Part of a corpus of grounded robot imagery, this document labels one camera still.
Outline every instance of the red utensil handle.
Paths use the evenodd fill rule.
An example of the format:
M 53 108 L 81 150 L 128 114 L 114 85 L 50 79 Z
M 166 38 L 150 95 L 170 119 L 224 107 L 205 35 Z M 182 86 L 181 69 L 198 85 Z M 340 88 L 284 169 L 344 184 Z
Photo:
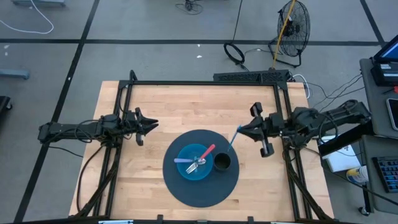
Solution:
M 200 159 L 204 159 L 209 153 L 212 152 L 212 150 L 216 147 L 215 144 L 212 144 L 203 155 L 201 155 Z

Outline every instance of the white cable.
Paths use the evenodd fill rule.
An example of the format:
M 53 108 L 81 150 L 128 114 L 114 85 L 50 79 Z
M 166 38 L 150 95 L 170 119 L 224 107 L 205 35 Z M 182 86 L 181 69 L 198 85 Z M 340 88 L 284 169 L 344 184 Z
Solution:
M 304 76 L 302 76 L 301 74 L 296 74 L 296 75 L 293 76 L 293 78 L 296 77 L 296 76 L 300 76 L 300 77 L 304 80 L 304 83 L 305 83 L 305 85 L 307 86 L 307 92 L 308 92 L 307 99 L 309 99 L 311 93 L 310 93 L 310 88 L 309 88 L 309 86 L 308 86 L 308 83 L 307 83 L 306 79 L 305 79 Z
M 42 12 L 39 11 L 39 9 L 36 7 L 36 5 L 35 5 L 35 3 L 33 2 L 33 0 L 30 0 L 30 1 L 31 1 L 32 5 L 35 7 L 35 9 L 37 10 L 37 12 L 40 13 L 40 15 L 42 15 L 43 18 L 44 18 L 46 21 L 48 21 L 48 22 L 50 23 L 51 29 L 50 29 L 48 32 L 38 32 L 38 31 L 20 30 L 20 29 L 16 29 L 16 28 L 13 28 L 13 27 L 7 25 L 7 24 L 6 24 L 5 22 L 3 22 L 2 20 L 0 20 L 0 22 L 1 22 L 2 24 L 4 24 L 6 27 L 8 27 L 8 28 L 10 28 L 10 29 L 12 29 L 12 30 L 15 30 L 15 31 L 19 31 L 19 32 L 25 32 L 25 33 L 30 33 L 30 34 L 49 34 L 49 33 L 51 33 L 51 31 L 54 30 L 54 25 L 51 23 L 51 21 L 49 21 L 49 19 L 47 19 L 47 18 L 42 14 Z

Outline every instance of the keyboard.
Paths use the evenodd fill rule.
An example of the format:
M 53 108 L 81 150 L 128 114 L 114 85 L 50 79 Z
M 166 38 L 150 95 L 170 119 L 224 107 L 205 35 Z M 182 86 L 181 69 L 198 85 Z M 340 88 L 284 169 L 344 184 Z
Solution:
M 222 82 L 286 82 L 290 78 L 288 70 L 268 70 L 258 72 L 216 73 L 214 81 Z
M 373 157 L 374 165 L 387 193 L 398 193 L 398 157 Z

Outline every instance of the monitor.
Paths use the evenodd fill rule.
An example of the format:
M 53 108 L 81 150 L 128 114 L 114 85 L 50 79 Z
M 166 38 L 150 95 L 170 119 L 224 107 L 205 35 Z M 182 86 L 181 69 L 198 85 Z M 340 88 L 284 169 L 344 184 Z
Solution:
M 375 56 L 376 62 L 398 62 L 398 35 L 386 44 Z

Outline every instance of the blue plate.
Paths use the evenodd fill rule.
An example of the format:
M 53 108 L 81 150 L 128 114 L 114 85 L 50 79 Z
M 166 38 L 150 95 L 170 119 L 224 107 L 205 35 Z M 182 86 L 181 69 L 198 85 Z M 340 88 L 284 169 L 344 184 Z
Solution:
M 200 156 L 205 153 L 207 147 L 201 144 L 189 144 L 181 149 L 180 153 L 178 154 L 178 158 L 181 159 L 198 159 Z M 177 163 L 178 172 L 188 180 L 202 180 L 207 175 L 209 175 L 211 169 L 213 168 L 213 156 L 209 153 L 206 157 L 206 163 L 203 165 L 199 165 L 196 170 L 191 172 L 190 174 L 187 173 L 187 169 L 191 162 L 179 162 Z

